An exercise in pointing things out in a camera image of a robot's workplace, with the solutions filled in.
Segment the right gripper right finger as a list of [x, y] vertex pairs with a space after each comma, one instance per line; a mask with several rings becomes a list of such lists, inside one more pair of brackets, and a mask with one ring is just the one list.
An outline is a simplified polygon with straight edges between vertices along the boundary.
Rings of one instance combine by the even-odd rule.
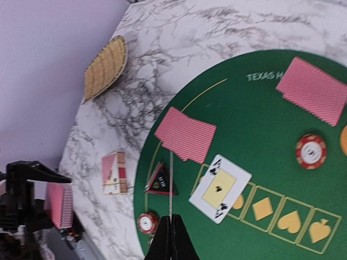
[[179, 214], [173, 214], [171, 218], [171, 258], [174, 260], [200, 260]]

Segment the triangular all-in dealer button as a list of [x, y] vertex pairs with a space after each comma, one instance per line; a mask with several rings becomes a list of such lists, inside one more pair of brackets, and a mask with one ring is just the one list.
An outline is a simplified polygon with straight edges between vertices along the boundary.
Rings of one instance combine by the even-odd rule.
[[150, 194], [170, 194], [169, 171], [162, 161], [158, 162], [146, 183], [145, 191]]

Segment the orange big blind button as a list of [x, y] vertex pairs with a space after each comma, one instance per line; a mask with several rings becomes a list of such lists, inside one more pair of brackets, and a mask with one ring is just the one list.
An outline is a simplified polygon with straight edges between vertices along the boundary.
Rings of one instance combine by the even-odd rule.
[[344, 126], [340, 133], [340, 147], [342, 152], [347, 155], [347, 126]]

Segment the ace of clubs card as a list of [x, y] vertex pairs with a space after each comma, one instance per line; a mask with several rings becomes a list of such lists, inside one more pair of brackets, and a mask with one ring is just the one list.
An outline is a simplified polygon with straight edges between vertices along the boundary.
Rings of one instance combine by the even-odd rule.
[[189, 202], [215, 224], [220, 224], [251, 178], [252, 174], [218, 154]]

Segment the red chips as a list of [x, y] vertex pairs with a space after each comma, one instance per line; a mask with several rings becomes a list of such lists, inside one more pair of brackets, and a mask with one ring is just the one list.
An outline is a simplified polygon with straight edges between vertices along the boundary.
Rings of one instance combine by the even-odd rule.
[[326, 143], [316, 134], [307, 134], [297, 142], [295, 154], [301, 167], [307, 170], [317, 169], [327, 158]]
[[143, 234], [155, 233], [159, 224], [159, 217], [155, 212], [144, 212], [137, 220], [138, 228]]

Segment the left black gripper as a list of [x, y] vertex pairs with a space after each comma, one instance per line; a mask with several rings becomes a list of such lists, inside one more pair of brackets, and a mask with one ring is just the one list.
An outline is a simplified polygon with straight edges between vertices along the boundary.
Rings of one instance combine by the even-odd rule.
[[[7, 164], [6, 180], [37, 180], [49, 183], [72, 182], [39, 161], [16, 161]], [[20, 192], [1, 195], [1, 259], [42, 259], [35, 232], [54, 227], [44, 200], [34, 198], [34, 183], [19, 185]]]

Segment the card dealt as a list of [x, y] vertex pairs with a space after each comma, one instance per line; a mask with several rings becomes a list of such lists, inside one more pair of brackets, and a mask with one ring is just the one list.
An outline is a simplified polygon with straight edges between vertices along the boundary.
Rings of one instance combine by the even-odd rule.
[[276, 90], [332, 127], [346, 104], [346, 84], [299, 57], [292, 60]]
[[175, 107], [170, 107], [155, 131], [162, 146], [183, 161], [202, 164], [208, 154], [217, 127], [193, 119]]

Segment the red playing card deck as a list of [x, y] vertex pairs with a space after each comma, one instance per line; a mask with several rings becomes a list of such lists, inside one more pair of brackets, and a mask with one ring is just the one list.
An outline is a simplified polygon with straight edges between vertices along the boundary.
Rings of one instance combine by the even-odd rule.
[[73, 226], [73, 190], [69, 184], [48, 183], [50, 217], [57, 229]]

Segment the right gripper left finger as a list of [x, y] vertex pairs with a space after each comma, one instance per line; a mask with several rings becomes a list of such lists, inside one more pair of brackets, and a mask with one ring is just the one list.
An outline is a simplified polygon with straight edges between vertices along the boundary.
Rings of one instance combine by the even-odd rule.
[[163, 216], [145, 260], [170, 260], [171, 259], [171, 221], [169, 216]]

